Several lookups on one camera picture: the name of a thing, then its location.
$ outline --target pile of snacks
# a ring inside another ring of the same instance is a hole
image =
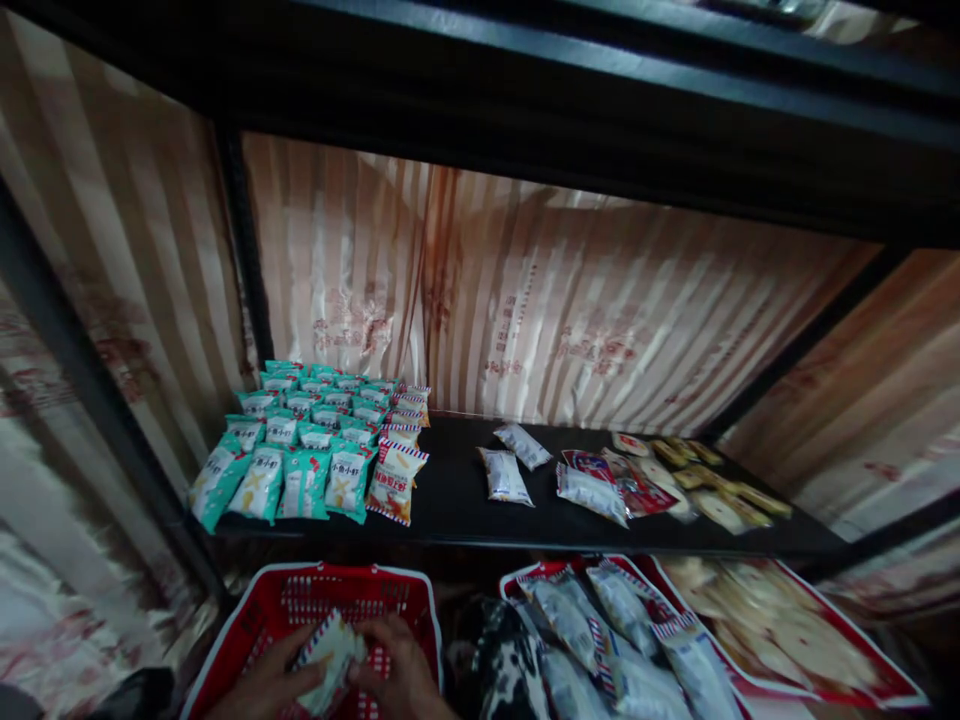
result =
[[[266,368],[261,390],[237,393],[243,412],[226,416],[226,434],[190,491],[203,527],[213,533],[228,511],[273,525],[329,513],[363,524],[372,510],[409,525],[414,477],[429,457],[417,440],[430,427],[430,388],[327,365],[268,360]]]

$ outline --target red and white snack bag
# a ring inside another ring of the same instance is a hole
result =
[[[367,491],[367,510],[373,510],[401,525],[410,525],[413,478],[430,456],[390,440],[380,441],[380,455]]]

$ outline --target curtain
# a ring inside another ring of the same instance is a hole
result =
[[[205,122],[0,14],[0,172],[185,496],[254,386]],[[82,714],[215,617],[0,287],[0,678]]]
[[[244,148],[278,356],[402,375],[451,412],[693,434],[875,252],[284,138]]]

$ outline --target black shelf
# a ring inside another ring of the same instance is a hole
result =
[[[364,525],[341,515],[329,521],[278,520],[274,527],[229,513],[217,526],[219,536],[296,537],[331,541],[400,541],[491,548],[528,548],[576,552],[690,553],[753,555],[813,560],[842,550],[846,543],[817,520],[794,509],[790,520],[770,529],[734,537],[700,517],[690,525],[661,513],[630,521],[623,529],[556,496],[555,463],[534,472],[521,466],[535,508],[487,499],[487,482],[477,446],[502,449],[493,436],[501,423],[451,417],[432,419],[420,445],[430,460],[417,476],[410,527],[368,513]],[[599,451],[610,433],[577,428],[524,425],[555,457],[560,451]],[[722,474],[778,495],[729,459]]]

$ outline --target plastic wrapper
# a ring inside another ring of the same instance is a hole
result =
[[[284,408],[267,409],[266,425],[264,442],[277,445],[297,444],[297,418],[293,411]]]
[[[251,460],[252,455],[243,452],[240,440],[226,433],[200,469],[190,488],[188,502],[194,517],[211,535],[243,481]]]
[[[367,491],[367,510],[409,526],[413,479],[429,457],[427,453],[406,445],[381,441],[373,480]]]
[[[283,456],[283,503],[280,517],[326,520],[323,501],[330,473],[330,453],[320,450],[287,450]]]
[[[533,501],[527,492],[527,486],[520,476],[517,456],[507,450],[487,450],[477,448],[483,465],[487,469],[489,498],[501,502],[515,502],[533,507]]]
[[[283,490],[283,447],[263,443],[253,451],[253,460],[227,509],[273,525],[277,502]]]
[[[536,470],[538,467],[550,461],[552,455],[546,448],[531,437],[530,433],[524,430],[516,423],[507,423],[501,425],[493,434],[500,438],[500,442],[516,453],[527,470]]]
[[[254,446],[263,440],[267,429],[260,420],[249,415],[227,415],[227,432],[240,441],[243,452],[253,452]]]
[[[627,509],[615,484],[557,464],[557,495],[627,527]]]
[[[363,496],[367,490],[367,468],[373,451],[354,442],[334,440],[330,445],[330,479],[324,503],[327,512],[346,515],[363,525],[367,509]]]
[[[653,621],[643,600],[620,576],[620,572],[606,566],[588,568],[587,577],[597,591],[603,609],[613,621],[613,627],[622,633],[642,655],[653,657],[657,652],[657,643],[650,630]]]
[[[275,392],[256,390],[252,393],[235,393],[243,408],[243,414],[262,418],[269,407],[280,407],[280,398]]]
[[[697,720],[743,720],[726,670],[696,616],[654,625]]]
[[[291,672],[297,672],[309,663],[322,663],[326,670],[323,682],[297,698],[297,702],[310,717],[331,717],[350,692],[347,682],[350,666],[362,664],[366,659],[363,637],[357,635],[334,608],[303,646],[291,668]]]

